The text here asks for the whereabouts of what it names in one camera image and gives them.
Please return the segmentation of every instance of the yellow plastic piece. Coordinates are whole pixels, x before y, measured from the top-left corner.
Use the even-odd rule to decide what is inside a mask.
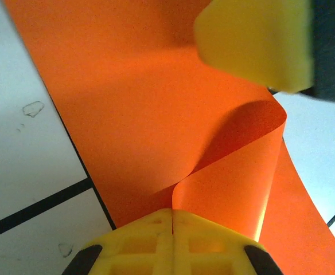
[[[226,227],[171,209],[129,223],[87,247],[91,245],[103,250],[89,275],[256,275],[244,247],[263,249]]]
[[[213,0],[194,35],[208,65],[277,91],[313,85],[310,0]]]

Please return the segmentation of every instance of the white tile floor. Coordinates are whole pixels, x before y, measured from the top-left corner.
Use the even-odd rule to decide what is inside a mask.
[[[289,117],[285,141],[291,157],[328,221],[335,214],[335,104],[276,97]],[[0,219],[84,178],[45,87],[0,5]],[[81,245],[110,230],[90,189],[1,234],[0,275],[60,274]],[[335,235],[335,223],[331,231]]]

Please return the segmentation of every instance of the orange paper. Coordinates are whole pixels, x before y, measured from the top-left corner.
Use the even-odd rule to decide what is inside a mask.
[[[197,57],[193,21],[209,1],[4,2],[117,226],[166,207],[252,238],[263,224],[263,243],[280,266],[291,261],[289,274],[335,274],[322,273],[335,272],[323,257],[300,259],[309,246],[335,260],[335,240],[300,181],[292,188],[312,226],[283,227],[304,217],[274,211],[292,199],[286,185],[296,175],[282,144],[284,110],[266,88]]]

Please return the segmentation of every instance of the floor stain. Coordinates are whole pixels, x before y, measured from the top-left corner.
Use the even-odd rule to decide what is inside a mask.
[[[32,118],[36,117],[42,109],[44,109],[45,105],[41,101],[35,101],[26,105],[22,108],[22,112],[25,116],[30,116]]]
[[[73,244],[61,242],[58,244],[58,249],[63,258],[67,258],[73,251]]]

